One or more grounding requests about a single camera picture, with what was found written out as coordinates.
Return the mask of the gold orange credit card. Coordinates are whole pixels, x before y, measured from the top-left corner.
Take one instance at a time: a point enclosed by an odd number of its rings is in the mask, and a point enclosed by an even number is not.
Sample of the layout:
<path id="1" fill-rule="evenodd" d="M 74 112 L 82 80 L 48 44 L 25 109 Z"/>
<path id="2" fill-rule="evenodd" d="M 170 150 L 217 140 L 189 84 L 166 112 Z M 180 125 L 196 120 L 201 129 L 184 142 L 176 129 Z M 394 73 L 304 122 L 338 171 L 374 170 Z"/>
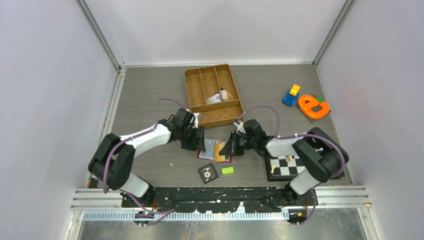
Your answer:
<path id="1" fill-rule="evenodd" d="M 215 149 L 214 149 L 214 162 L 215 163 L 229 163 L 230 162 L 230 158 L 220 154 L 221 150 L 224 149 L 226 145 L 226 142 L 224 141 L 219 141 L 215 144 Z"/>

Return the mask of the red leather card holder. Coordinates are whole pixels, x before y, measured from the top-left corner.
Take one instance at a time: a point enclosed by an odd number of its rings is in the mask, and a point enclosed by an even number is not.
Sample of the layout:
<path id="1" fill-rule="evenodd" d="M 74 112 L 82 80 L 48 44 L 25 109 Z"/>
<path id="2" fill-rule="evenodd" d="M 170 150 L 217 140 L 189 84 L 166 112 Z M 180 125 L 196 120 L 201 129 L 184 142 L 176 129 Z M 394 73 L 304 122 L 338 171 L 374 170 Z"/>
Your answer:
<path id="1" fill-rule="evenodd" d="M 197 158 L 203 160 L 210 160 L 216 163 L 231 163 L 231 156 L 221 156 L 219 151 L 226 145 L 226 141 L 215 140 L 215 139 L 205 139 L 205 151 L 198 150 Z"/>

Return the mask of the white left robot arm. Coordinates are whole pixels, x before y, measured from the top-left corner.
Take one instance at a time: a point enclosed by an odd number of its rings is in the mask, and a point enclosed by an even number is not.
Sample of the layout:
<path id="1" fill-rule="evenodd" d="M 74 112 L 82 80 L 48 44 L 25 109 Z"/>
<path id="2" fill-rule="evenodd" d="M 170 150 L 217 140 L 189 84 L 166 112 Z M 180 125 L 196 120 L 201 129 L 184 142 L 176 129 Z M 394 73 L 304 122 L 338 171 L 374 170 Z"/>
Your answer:
<path id="1" fill-rule="evenodd" d="M 107 134 L 88 164 L 88 171 L 111 190 L 121 190 L 134 196 L 141 207 L 153 202 L 153 186 L 132 173 L 134 159 L 157 146 L 179 141 L 181 148 L 205 151 L 204 127 L 201 115 L 180 108 L 168 119 L 160 119 L 150 128 L 117 136 Z"/>

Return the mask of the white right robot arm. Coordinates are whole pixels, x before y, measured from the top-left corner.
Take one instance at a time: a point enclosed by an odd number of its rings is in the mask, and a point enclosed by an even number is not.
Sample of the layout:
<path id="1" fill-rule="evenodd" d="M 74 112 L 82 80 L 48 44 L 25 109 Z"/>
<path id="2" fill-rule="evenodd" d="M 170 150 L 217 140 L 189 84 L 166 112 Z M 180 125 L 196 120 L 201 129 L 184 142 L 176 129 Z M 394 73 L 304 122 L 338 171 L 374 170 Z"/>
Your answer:
<path id="1" fill-rule="evenodd" d="M 284 198 L 291 205 L 299 205 L 308 191 L 341 174 L 349 162 L 347 152 L 319 127 L 282 137 L 267 135 L 255 119 L 238 120 L 236 125 L 220 156 L 242 156 L 246 150 L 254 150 L 270 160 L 294 156 L 304 165 L 284 187 Z"/>

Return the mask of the green rectangular block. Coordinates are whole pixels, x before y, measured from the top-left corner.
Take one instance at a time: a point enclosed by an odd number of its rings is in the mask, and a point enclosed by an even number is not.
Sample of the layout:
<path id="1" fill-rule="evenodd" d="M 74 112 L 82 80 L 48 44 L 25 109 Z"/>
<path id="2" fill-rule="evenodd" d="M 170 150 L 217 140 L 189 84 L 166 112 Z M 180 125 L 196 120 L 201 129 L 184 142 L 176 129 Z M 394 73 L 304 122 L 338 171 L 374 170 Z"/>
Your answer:
<path id="1" fill-rule="evenodd" d="M 233 174 L 234 172 L 235 172 L 235 170 L 232 166 L 231 167 L 224 167 L 224 168 L 221 169 L 221 173 L 223 175 Z"/>

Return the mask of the poker chip in black case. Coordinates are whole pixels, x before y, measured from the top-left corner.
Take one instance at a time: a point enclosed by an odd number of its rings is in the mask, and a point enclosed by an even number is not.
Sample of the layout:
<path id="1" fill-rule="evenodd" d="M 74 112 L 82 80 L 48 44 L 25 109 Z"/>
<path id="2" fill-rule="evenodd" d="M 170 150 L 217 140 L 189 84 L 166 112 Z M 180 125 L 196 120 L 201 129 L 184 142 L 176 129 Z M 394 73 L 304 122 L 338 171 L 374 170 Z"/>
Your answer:
<path id="1" fill-rule="evenodd" d="M 219 174 L 212 163 L 209 163 L 201 168 L 199 168 L 198 173 L 201 177 L 201 180 L 204 184 L 208 184 L 211 181 L 214 181 L 219 178 Z"/>

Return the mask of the woven wicker divided tray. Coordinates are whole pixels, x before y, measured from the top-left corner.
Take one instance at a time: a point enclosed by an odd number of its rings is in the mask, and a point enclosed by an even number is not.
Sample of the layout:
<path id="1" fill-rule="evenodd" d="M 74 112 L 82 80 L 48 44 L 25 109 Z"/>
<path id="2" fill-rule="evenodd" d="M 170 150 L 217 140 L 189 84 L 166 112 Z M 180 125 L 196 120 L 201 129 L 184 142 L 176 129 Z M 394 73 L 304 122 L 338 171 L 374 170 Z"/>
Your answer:
<path id="1" fill-rule="evenodd" d="M 231 125 L 244 112 L 229 64 L 187 69 L 184 78 L 189 109 L 200 113 L 200 126 Z"/>

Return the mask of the wooden chess piece lower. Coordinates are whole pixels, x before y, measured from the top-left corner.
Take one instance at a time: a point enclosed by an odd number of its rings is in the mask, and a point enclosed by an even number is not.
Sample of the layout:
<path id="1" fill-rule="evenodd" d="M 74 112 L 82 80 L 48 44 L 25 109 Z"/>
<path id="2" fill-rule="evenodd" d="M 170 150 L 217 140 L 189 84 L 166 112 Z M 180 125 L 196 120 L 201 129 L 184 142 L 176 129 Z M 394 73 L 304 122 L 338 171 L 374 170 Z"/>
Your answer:
<path id="1" fill-rule="evenodd" d="M 272 175 L 274 174 L 275 168 L 276 168 L 276 166 L 275 166 L 275 165 L 272 165 L 272 166 L 271 166 L 270 173 L 271 173 Z"/>

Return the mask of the wooden chess piece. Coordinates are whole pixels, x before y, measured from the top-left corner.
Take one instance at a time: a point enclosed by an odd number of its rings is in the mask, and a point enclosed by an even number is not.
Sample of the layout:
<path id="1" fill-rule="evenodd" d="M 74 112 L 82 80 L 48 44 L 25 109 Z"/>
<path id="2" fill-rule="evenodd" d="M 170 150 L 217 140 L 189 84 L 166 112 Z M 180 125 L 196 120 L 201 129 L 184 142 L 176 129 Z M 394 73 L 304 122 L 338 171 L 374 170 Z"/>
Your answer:
<path id="1" fill-rule="evenodd" d="M 276 168 L 276 166 L 275 166 L 275 165 L 272 165 L 272 166 L 271 166 L 270 173 L 271 173 L 272 175 L 274 174 L 275 168 Z"/>
<path id="2" fill-rule="evenodd" d="M 292 157 L 291 155 L 287 155 L 287 156 L 285 157 L 285 161 L 286 161 L 287 163 L 290 163 L 290 162 L 292 161 L 292 159 L 293 159 L 293 157 Z"/>

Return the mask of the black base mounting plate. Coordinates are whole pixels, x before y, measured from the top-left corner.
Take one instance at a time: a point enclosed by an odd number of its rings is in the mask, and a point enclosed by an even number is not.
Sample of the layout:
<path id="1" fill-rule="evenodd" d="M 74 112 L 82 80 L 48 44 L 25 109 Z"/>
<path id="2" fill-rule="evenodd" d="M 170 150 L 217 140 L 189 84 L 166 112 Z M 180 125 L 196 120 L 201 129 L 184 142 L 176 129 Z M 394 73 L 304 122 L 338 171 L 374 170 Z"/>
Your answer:
<path id="1" fill-rule="evenodd" d="M 191 214 L 276 213 L 284 207 L 312 209 L 314 193 L 293 196 L 283 187 L 154 187 L 142 197 L 122 193 L 123 208 L 152 208 L 154 212 Z"/>

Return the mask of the black white chessboard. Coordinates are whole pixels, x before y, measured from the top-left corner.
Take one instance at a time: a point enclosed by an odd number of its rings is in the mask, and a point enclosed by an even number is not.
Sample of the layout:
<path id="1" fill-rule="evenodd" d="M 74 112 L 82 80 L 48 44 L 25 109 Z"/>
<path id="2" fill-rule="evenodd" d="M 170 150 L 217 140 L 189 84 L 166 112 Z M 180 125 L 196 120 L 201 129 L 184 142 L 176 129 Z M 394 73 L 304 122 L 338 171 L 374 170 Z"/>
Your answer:
<path id="1" fill-rule="evenodd" d="M 285 158 L 286 156 L 284 155 L 264 158 L 267 180 L 269 182 L 290 181 L 306 169 L 298 156 L 292 155 L 291 162 L 286 162 Z M 273 174 L 270 173 L 272 165 L 275 166 Z"/>

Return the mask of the wooden chess piece upper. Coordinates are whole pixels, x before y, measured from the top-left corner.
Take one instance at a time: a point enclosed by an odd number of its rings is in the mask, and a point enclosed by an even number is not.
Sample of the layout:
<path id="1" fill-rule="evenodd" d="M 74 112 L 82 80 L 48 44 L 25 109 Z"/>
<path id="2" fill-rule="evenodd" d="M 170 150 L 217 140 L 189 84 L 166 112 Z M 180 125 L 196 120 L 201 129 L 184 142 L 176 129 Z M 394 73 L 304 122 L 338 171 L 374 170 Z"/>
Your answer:
<path id="1" fill-rule="evenodd" d="M 285 161 L 286 161 L 287 163 L 290 163 L 290 162 L 292 161 L 292 159 L 293 159 L 293 157 L 292 157 L 291 155 L 287 155 L 287 156 L 285 157 Z"/>

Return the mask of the blue toy brick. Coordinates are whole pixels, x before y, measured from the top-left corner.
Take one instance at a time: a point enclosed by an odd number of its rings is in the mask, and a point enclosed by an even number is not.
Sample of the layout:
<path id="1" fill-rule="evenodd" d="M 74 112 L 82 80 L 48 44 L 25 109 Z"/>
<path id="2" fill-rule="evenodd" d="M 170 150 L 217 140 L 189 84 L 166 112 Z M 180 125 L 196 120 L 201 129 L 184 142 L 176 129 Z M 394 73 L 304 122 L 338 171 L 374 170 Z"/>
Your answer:
<path id="1" fill-rule="evenodd" d="M 297 102 L 299 96 L 299 93 L 297 93 L 296 95 L 292 95 L 288 92 L 282 99 L 282 103 L 286 106 L 293 107 L 294 104 Z"/>

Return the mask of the yellow toy brick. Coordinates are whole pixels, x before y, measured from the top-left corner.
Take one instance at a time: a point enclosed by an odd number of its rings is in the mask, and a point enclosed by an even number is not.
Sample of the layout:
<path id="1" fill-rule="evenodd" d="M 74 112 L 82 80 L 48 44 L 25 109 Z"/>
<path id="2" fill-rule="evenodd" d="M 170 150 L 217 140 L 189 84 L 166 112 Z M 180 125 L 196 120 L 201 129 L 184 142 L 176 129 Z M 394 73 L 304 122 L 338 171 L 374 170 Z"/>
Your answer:
<path id="1" fill-rule="evenodd" d="M 299 93 L 300 88 L 301 88 L 301 87 L 300 87 L 299 85 L 294 84 L 294 85 L 292 86 L 292 88 L 290 89 L 289 94 L 290 94 L 291 96 L 296 97 L 296 96 L 298 95 L 298 93 Z"/>

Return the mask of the green toy brick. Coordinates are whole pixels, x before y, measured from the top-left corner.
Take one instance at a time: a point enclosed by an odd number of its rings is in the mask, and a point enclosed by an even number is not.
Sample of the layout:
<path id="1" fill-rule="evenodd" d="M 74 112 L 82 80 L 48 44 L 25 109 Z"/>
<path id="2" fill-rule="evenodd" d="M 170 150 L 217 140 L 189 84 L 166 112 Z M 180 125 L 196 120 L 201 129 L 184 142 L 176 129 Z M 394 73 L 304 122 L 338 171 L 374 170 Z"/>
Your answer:
<path id="1" fill-rule="evenodd" d="M 315 98 L 319 103 L 323 103 L 325 100 L 322 98 L 322 97 L 320 97 L 320 96 L 317 96 L 316 98 Z"/>

